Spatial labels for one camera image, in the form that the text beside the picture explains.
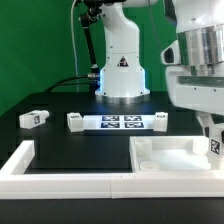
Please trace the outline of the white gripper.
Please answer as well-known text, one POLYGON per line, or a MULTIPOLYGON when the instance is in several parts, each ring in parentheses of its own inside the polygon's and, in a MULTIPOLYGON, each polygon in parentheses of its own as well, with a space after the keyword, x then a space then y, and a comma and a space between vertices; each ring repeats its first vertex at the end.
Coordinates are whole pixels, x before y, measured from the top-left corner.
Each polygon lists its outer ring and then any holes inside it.
POLYGON ((195 110, 204 136, 214 125, 212 114, 224 115, 224 77, 192 76, 181 66, 165 72, 168 95, 176 107, 195 110))

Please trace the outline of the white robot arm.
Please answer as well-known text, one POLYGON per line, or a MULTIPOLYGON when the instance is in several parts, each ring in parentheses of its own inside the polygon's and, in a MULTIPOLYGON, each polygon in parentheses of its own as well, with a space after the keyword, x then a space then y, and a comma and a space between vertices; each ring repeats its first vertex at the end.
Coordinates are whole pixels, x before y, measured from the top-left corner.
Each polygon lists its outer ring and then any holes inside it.
POLYGON ((176 25, 176 40, 161 52, 173 105, 196 112, 211 136, 224 132, 224 0, 112 0, 101 18, 106 37, 106 64, 100 73, 97 97, 131 102, 149 93, 139 63, 139 29, 123 10, 161 1, 165 15, 176 25))

